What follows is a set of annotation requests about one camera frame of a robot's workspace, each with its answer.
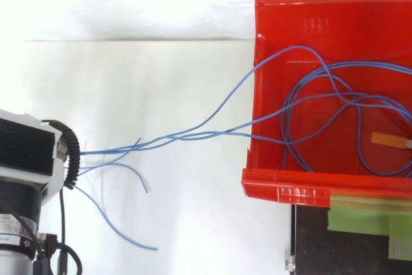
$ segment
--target black surface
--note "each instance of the black surface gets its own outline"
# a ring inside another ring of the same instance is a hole
[[[13,209],[19,216],[39,224],[41,192],[29,185],[0,182],[0,201]],[[0,206],[0,214],[10,214]]]
[[[389,237],[328,231],[328,209],[296,207],[296,275],[411,275],[412,262],[388,259]]]
[[[54,133],[0,119],[0,166],[51,176]]]

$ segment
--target cable connector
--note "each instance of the cable connector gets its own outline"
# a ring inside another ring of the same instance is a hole
[[[58,275],[67,275],[68,271],[68,253],[64,249],[59,254],[59,264],[57,265]]]
[[[42,259],[37,256],[33,262],[33,275],[49,275],[49,259]]]

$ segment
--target black cable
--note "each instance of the black cable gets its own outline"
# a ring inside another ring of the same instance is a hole
[[[62,244],[62,243],[57,244],[57,249],[67,252],[73,258],[73,260],[75,260],[75,263],[77,266],[77,275],[82,275],[83,265],[82,265],[82,262],[79,256],[77,256],[77,253],[70,246]]]
[[[60,189],[60,210],[62,214],[62,244],[66,243],[66,214],[64,210],[63,188]]]
[[[23,228],[26,230],[27,234],[29,235],[29,237],[32,239],[32,241],[34,242],[34,245],[36,247],[36,250],[38,252],[38,260],[41,260],[44,258],[44,254],[41,250],[41,246],[39,241],[37,240],[36,235],[34,235],[33,231],[30,229],[30,227],[28,226],[28,224],[20,217],[19,214],[17,214],[11,207],[9,207],[7,204],[5,204],[4,202],[0,201],[0,206],[7,212],[9,212],[11,215],[13,215],[13,217],[23,226]]]
[[[62,132],[62,138],[66,140],[68,153],[69,153],[69,168],[67,176],[64,181],[64,186],[68,189],[73,189],[76,185],[77,177],[79,176],[80,168],[80,145],[76,134],[68,126],[59,122],[58,120],[42,120],[48,122],[49,125]]]

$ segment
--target blue wire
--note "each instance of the blue wire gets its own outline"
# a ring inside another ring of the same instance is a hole
[[[252,74],[254,73],[257,69],[259,69],[260,67],[262,67],[262,65],[266,64],[268,61],[276,58],[277,56],[290,51],[290,50],[294,50],[294,49],[304,49],[304,50],[308,50],[309,52],[313,53],[321,62],[322,66],[312,72],[310,72],[308,75],[304,76],[292,89],[292,91],[289,93],[289,95],[286,97],[284,103],[283,103],[283,107],[278,110],[275,111],[265,117],[261,117],[259,119],[255,119],[253,121],[247,122],[243,125],[228,129],[226,131],[204,131],[204,132],[198,132],[198,133],[192,133],[192,134],[187,134],[189,132],[192,132],[200,127],[202,127],[203,125],[205,125],[206,123],[208,123],[214,116],[216,116],[216,114],[222,109],[222,107],[227,103],[227,101],[231,98],[231,96],[233,96],[233,94],[236,92],[236,90],[244,83],[244,81]],[[106,149],[106,150],[102,150],[102,151],[85,151],[82,152],[82,155],[113,155],[113,154],[123,154],[120,157],[118,157],[115,160],[112,160],[108,163],[105,164],[101,164],[98,166],[93,166],[93,167],[85,167],[85,169],[88,169],[87,171],[81,173],[80,175],[83,175],[87,172],[92,171],[93,169],[96,169],[98,167],[104,167],[104,166],[123,166],[126,167],[130,170],[132,170],[136,175],[138,175],[138,177],[140,178],[144,189],[147,192],[147,188],[145,186],[145,183],[143,181],[142,176],[136,171],[134,170],[132,167],[129,167],[127,165],[124,164],[117,164],[116,162],[119,161],[121,158],[125,157],[127,154],[129,154],[132,151],[145,151],[145,150],[150,150],[150,149],[156,149],[162,146],[166,146],[172,142],[175,142],[177,140],[182,140],[182,141],[191,141],[191,140],[203,140],[206,138],[212,138],[212,137],[217,137],[220,135],[233,135],[233,136],[242,136],[242,137],[250,137],[250,138],[256,138],[256,139],[260,139],[260,140],[266,140],[266,141],[270,141],[270,142],[275,142],[278,144],[282,144],[285,146],[285,152],[283,155],[283,164],[282,164],[282,168],[285,168],[286,165],[286,156],[287,153],[289,152],[294,158],[295,160],[307,171],[313,171],[309,165],[304,161],[303,157],[300,155],[300,153],[298,152],[296,145],[298,143],[302,143],[306,140],[309,140],[313,137],[315,137],[316,135],[320,134],[321,132],[323,132],[346,108],[350,107],[350,106],[355,106],[357,108],[357,112],[358,112],[358,127],[357,127],[357,151],[359,153],[359,158],[362,162],[362,164],[366,167],[366,169],[368,169],[371,173],[374,173],[376,175],[381,175],[381,176],[391,176],[391,175],[395,175],[398,174],[400,172],[405,171],[406,169],[409,169],[410,167],[412,167],[412,161],[406,165],[405,167],[398,169],[396,171],[390,172],[390,173],[381,173],[378,172],[374,169],[372,169],[368,163],[365,161],[363,154],[362,154],[362,149],[361,149],[361,129],[362,129],[362,112],[360,108],[384,108],[384,109],[391,109],[393,111],[396,111],[397,113],[400,114],[400,116],[409,124],[412,125],[412,114],[405,108],[405,106],[403,106],[401,103],[395,101],[394,99],[391,99],[389,97],[386,96],[380,96],[380,95],[368,95],[366,93],[361,93],[361,92],[354,92],[352,90],[352,88],[346,83],[344,82],[341,78],[332,75],[332,71],[339,69],[339,68],[350,68],[350,67],[373,67],[373,68],[381,68],[381,69],[385,69],[385,70],[391,70],[391,71],[396,71],[396,72],[400,72],[400,73],[405,73],[408,75],[412,75],[412,70],[403,66],[399,66],[396,64],[389,64],[389,63],[385,63],[385,62],[375,62],[375,61],[346,61],[346,62],[336,62],[334,64],[330,64],[330,65],[326,65],[325,61],[323,60],[323,58],[313,49],[307,47],[307,46],[290,46],[288,48],[285,48],[275,54],[273,54],[272,56],[266,58],[264,61],[262,61],[261,63],[259,63],[257,66],[255,66],[253,69],[251,69],[242,79],[241,81],[235,86],[235,88],[229,93],[229,95],[225,98],[225,100],[219,105],[219,107],[216,109],[215,112],[212,113],[212,115],[210,117],[208,117],[205,121],[203,121],[201,124],[194,126],[193,128],[184,130],[184,131],[180,131],[177,133],[173,133],[171,135],[165,135],[163,137],[158,137],[152,141],[148,141],[142,144],[139,144],[140,139],[132,146],[122,146],[122,147],[117,147],[117,148],[113,148],[113,149]],[[327,77],[329,78],[331,84],[332,84],[332,88],[335,91],[334,93],[325,93],[325,94],[320,94],[320,95],[312,95],[312,96],[307,96],[307,97],[303,97],[299,100],[296,100],[297,96],[299,95],[300,91],[304,88],[304,86],[306,86],[309,82],[313,81],[314,79],[318,79],[321,77]],[[335,80],[340,82],[348,91],[344,91],[344,92],[340,92],[339,89],[336,86]],[[351,96],[353,98],[353,100],[347,100],[346,98],[344,98],[343,96]],[[322,126],[321,129],[319,129],[318,131],[316,131],[315,133],[312,133],[311,135],[308,135],[307,137],[301,138],[299,140],[293,140],[292,136],[289,132],[289,128],[290,128],[290,119],[292,117],[292,108],[306,100],[312,100],[312,99],[318,99],[318,98],[325,98],[325,97],[332,97],[332,96],[336,96],[339,97],[344,103],[345,105],[342,106],[341,108],[339,108],[339,110],[329,119],[328,122],[326,122],[325,125]],[[360,101],[362,100],[377,100],[383,104],[365,104],[365,103],[361,103]],[[283,140],[277,140],[277,139],[273,139],[273,138],[268,138],[268,137],[261,137],[261,136],[257,136],[257,135],[249,135],[246,133],[237,133],[237,132],[233,132],[233,131],[237,131],[239,129],[245,128],[247,126],[256,124],[258,122],[262,122],[264,120],[270,119],[272,117],[275,117],[277,115],[280,115],[280,120],[281,120],[281,136]],[[162,142],[161,144],[155,144],[156,142],[162,141],[162,140],[167,140],[165,142]],[[407,177],[412,176],[412,171],[407,175]],[[106,215],[101,211],[101,209],[99,208],[100,212],[102,213],[102,215],[104,216],[104,218],[106,219],[106,221],[108,221]],[[119,232],[110,224],[110,226],[112,227],[112,229],[119,234]]]
[[[291,47],[286,48],[286,49],[284,49],[284,50],[281,50],[280,52],[277,52],[277,53],[274,54],[273,56],[265,59],[263,62],[259,63],[256,67],[254,67],[250,72],[248,72],[248,74],[246,74],[245,77],[238,83],[238,85],[236,85],[236,87],[229,93],[229,95],[228,95],[227,98],[222,102],[222,104],[220,104],[220,106],[217,108],[217,110],[216,110],[209,118],[207,118],[207,120],[205,120],[204,122],[202,122],[200,125],[197,125],[197,126],[191,128],[191,129],[187,129],[187,130],[185,130],[185,131],[181,131],[181,132],[178,132],[178,133],[174,133],[174,134],[172,134],[172,135],[166,135],[166,136],[163,136],[163,137],[156,138],[156,139],[154,139],[154,140],[152,140],[152,141],[149,141],[149,142],[140,144],[140,145],[138,145],[138,146],[124,146],[124,147],[118,147],[118,148],[115,148],[115,149],[107,149],[107,150],[103,150],[103,151],[88,151],[88,152],[83,152],[82,154],[83,154],[83,155],[92,155],[92,154],[125,153],[125,152],[128,152],[128,151],[140,151],[140,150],[155,149],[155,148],[159,148],[159,147],[168,145],[168,144],[170,144],[171,142],[174,142],[175,140],[178,140],[178,139],[174,139],[174,138],[176,137],[176,135],[190,132],[190,131],[195,130],[195,129],[198,129],[198,128],[200,128],[201,126],[203,126],[204,124],[206,124],[211,118],[213,118],[213,117],[217,114],[217,112],[218,112],[218,111],[223,107],[223,105],[230,99],[230,97],[233,95],[234,91],[236,91],[236,90],[240,87],[240,85],[245,81],[245,79],[247,79],[247,77],[249,77],[250,74],[252,74],[253,72],[255,72],[255,71],[256,71],[258,68],[260,68],[264,63],[266,63],[266,62],[268,62],[269,60],[277,57],[278,55],[281,55],[282,53],[285,53],[285,52],[287,52],[287,51],[289,51],[289,50],[296,49],[296,48],[301,48],[301,49],[308,50],[308,51],[314,53],[314,54],[319,58],[319,60],[321,61],[321,63],[324,65],[324,67],[321,67],[321,68],[319,68],[318,70],[315,70],[315,71],[309,73],[309,75],[307,75],[306,77],[310,77],[311,75],[315,75],[315,74],[319,73],[320,71],[326,71],[326,72],[328,73],[329,78],[331,79],[331,76],[332,76],[332,75],[330,74],[330,71],[329,71],[329,70],[334,70],[334,69],[337,69],[337,68],[353,67],[353,66],[370,66],[370,67],[375,67],[375,68],[384,68],[384,69],[389,69],[389,70],[392,70],[392,71],[398,71],[398,72],[401,72],[401,73],[406,73],[406,74],[408,74],[408,75],[412,75],[412,70],[410,70],[409,68],[402,67],[402,66],[398,66],[398,65],[395,65],[395,64],[386,64],[386,63],[384,63],[384,62],[371,62],[371,61],[338,62],[338,63],[335,63],[335,64],[330,65],[330,68],[328,68],[328,66],[327,66],[327,65],[324,63],[324,61],[322,60],[321,56],[320,56],[315,50],[313,50],[313,49],[311,49],[311,48],[309,48],[309,47],[307,47],[307,46],[291,46]],[[333,85],[334,85],[333,88],[334,88],[334,90],[336,91],[337,88],[336,88],[336,85],[334,84],[333,77],[332,77],[331,81],[333,82]],[[344,98],[340,95],[339,91],[338,91],[338,93],[336,93],[336,94],[337,94],[337,96],[338,96],[340,99],[343,99],[343,101],[345,101],[346,103],[349,103],[349,101],[347,101],[346,99],[344,99]],[[372,108],[393,109],[393,110],[395,110],[395,111],[397,111],[397,112],[399,112],[399,113],[403,113],[403,114],[405,114],[406,116],[411,117],[410,112],[406,111],[406,109],[402,110],[402,109],[397,108],[397,107],[395,107],[395,106],[376,105],[376,104],[358,104],[358,103],[355,103],[355,102],[351,102],[350,104],[351,104],[351,105],[354,105],[354,106],[362,106],[362,107],[366,107],[366,108],[372,107]],[[256,119],[256,120],[253,120],[252,122],[248,122],[248,123],[246,123],[246,124],[244,124],[244,125],[238,126],[238,127],[235,128],[235,130],[244,128],[244,127],[246,127],[246,126],[249,126],[249,125],[251,125],[251,124],[255,124],[255,123],[257,123],[257,122],[264,121],[264,120],[266,120],[266,119],[268,119],[268,118],[270,118],[270,117],[273,117],[273,116],[274,116],[274,114],[270,114],[270,115],[267,115],[266,117],[261,117],[260,119]],[[156,145],[156,146],[145,147],[145,146],[154,144],[155,142],[158,142],[158,141],[163,140],[163,139],[170,139],[170,140],[167,141],[167,142],[164,142],[164,143],[162,143],[162,144]]]
[[[83,172],[83,173],[80,173],[79,176],[85,175],[86,173],[88,173],[88,172],[90,172],[90,171],[92,171],[92,170],[94,170],[94,169],[97,169],[97,168],[99,168],[99,167],[104,167],[104,166],[125,167],[125,168],[131,170],[132,172],[134,172],[135,175],[137,175],[137,176],[139,177],[140,181],[142,182],[142,185],[143,185],[143,188],[144,188],[145,192],[146,192],[146,193],[149,193],[149,191],[147,190],[146,184],[145,184],[145,182],[144,182],[144,180],[143,180],[143,176],[142,176],[136,169],[133,169],[131,166],[128,166],[128,165],[126,165],[126,164],[120,164],[120,163],[118,163],[118,162],[108,162],[107,164],[102,164],[102,165],[100,165],[100,166],[92,167],[91,169],[88,169],[87,171],[85,171],[85,172]]]
[[[142,249],[147,249],[147,250],[149,250],[149,251],[157,251],[157,248],[156,248],[156,247],[151,247],[151,246],[143,245],[143,244],[141,244],[141,243],[138,243],[138,242],[132,240],[132,239],[129,238],[128,236],[124,235],[123,233],[121,233],[121,232],[120,232],[118,229],[116,229],[116,227],[110,222],[109,218],[107,218],[106,214],[103,212],[103,210],[101,209],[101,207],[99,206],[99,204],[98,204],[96,201],[94,201],[94,199],[93,199],[92,197],[90,197],[90,195],[89,195],[88,193],[86,193],[85,191],[83,191],[82,189],[80,189],[80,188],[77,187],[77,186],[74,186],[74,188],[77,189],[78,191],[80,191],[80,192],[81,192],[82,194],[84,194],[85,196],[87,196],[87,197],[90,199],[90,201],[92,201],[92,202],[96,205],[97,209],[100,211],[101,215],[103,216],[103,218],[105,219],[105,221],[108,223],[108,225],[109,225],[109,226],[112,228],[112,230],[115,231],[116,234],[118,234],[121,238],[125,239],[126,241],[128,241],[128,242],[131,243],[132,245],[137,246],[137,247],[140,247],[140,248],[142,248]]]

